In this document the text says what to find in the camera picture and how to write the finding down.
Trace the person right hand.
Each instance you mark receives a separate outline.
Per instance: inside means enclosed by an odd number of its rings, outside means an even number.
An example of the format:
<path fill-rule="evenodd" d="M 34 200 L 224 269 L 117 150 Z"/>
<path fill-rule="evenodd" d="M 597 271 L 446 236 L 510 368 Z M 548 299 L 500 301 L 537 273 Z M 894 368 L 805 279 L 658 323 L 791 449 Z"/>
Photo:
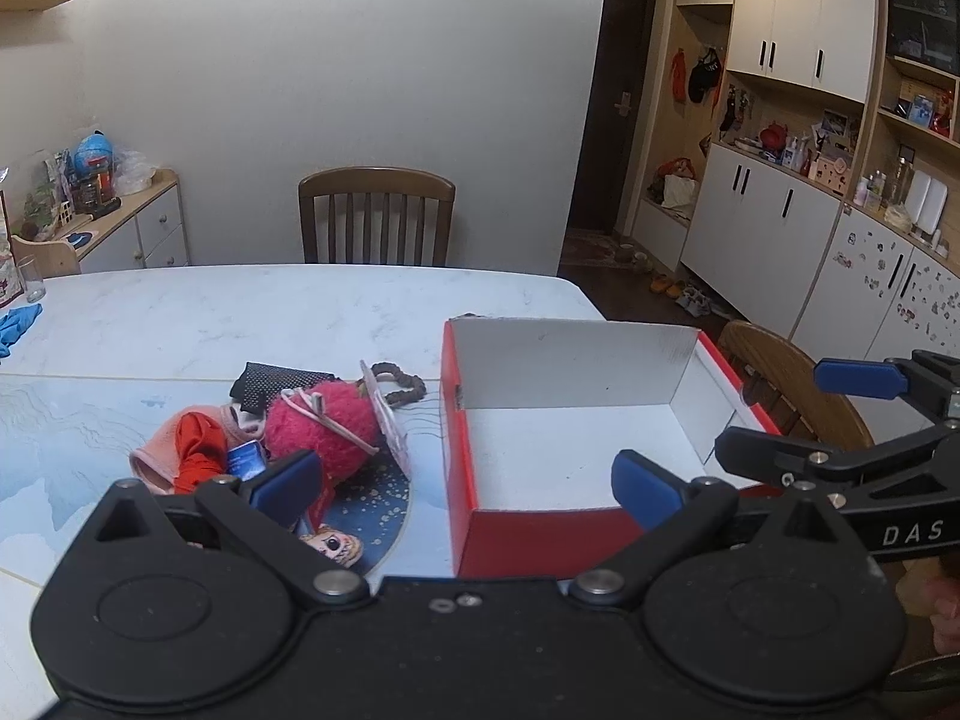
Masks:
<path fill-rule="evenodd" d="M 924 557 L 905 562 L 896 584 L 901 605 L 911 616 L 927 617 L 939 655 L 958 652 L 958 557 Z"/>

